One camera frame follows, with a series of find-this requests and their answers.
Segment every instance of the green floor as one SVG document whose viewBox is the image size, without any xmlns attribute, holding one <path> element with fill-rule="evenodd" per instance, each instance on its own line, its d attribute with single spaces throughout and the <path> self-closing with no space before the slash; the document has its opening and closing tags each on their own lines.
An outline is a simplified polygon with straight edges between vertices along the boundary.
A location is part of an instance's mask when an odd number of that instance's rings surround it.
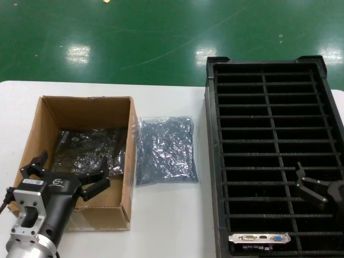
<svg viewBox="0 0 344 258">
<path fill-rule="evenodd" d="M 1 0 L 0 81 L 205 84 L 207 56 L 321 54 L 344 90 L 343 0 Z"/>
</svg>

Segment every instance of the plastic bag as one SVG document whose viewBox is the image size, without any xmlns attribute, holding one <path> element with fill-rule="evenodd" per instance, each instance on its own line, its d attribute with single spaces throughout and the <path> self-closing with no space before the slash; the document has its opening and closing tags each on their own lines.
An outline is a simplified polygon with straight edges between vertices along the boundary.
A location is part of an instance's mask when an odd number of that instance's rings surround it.
<svg viewBox="0 0 344 258">
<path fill-rule="evenodd" d="M 126 137 L 127 128 L 61 131 L 52 170 L 89 173 L 99 168 L 102 156 L 105 155 L 110 176 L 122 175 Z"/>
<path fill-rule="evenodd" d="M 137 185 L 198 182 L 192 117 L 140 118 Z"/>
</svg>

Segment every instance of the screw hole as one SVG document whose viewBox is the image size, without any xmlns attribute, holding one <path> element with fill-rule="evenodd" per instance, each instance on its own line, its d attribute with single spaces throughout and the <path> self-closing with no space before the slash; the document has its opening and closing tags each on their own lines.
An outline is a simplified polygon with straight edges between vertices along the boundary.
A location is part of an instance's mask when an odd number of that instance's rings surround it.
<svg viewBox="0 0 344 258">
<path fill-rule="evenodd" d="M 51 231 L 51 230 L 45 230 L 45 232 L 50 236 L 53 234 L 53 231 Z"/>
</svg>

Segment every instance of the cardboard box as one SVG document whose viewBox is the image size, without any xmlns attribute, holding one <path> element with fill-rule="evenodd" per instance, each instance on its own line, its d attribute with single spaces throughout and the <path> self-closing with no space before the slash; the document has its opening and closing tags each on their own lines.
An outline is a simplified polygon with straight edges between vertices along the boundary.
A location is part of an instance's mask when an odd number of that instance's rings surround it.
<svg viewBox="0 0 344 258">
<path fill-rule="evenodd" d="M 33 157 L 48 151 L 45 168 L 49 169 L 59 130 L 91 130 L 128 127 L 123 178 L 111 179 L 111 186 L 98 196 L 84 202 L 79 198 L 70 217 L 68 231 L 126 231 L 130 229 L 131 205 L 136 154 L 137 116 L 131 97 L 54 97 L 38 101 L 31 132 L 20 167 Z M 18 171 L 14 186 L 22 180 Z M 15 202 L 9 209 L 18 215 Z"/>
</svg>

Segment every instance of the white table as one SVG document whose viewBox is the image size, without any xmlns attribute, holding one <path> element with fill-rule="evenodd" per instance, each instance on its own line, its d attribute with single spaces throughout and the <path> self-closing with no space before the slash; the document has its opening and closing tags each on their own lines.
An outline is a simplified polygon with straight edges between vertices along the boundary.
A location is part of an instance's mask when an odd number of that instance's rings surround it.
<svg viewBox="0 0 344 258">
<path fill-rule="evenodd" d="M 195 163 L 201 184 L 135 188 L 129 232 L 65 233 L 62 258 L 215 258 L 204 87 L 55 82 L 0 83 L 0 198 L 13 184 L 39 96 L 132 96 L 138 117 L 193 116 Z M 344 92 L 333 95 L 344 117 Z M 0 217 L 0 257 L 14 216 Z"/>
</svg>

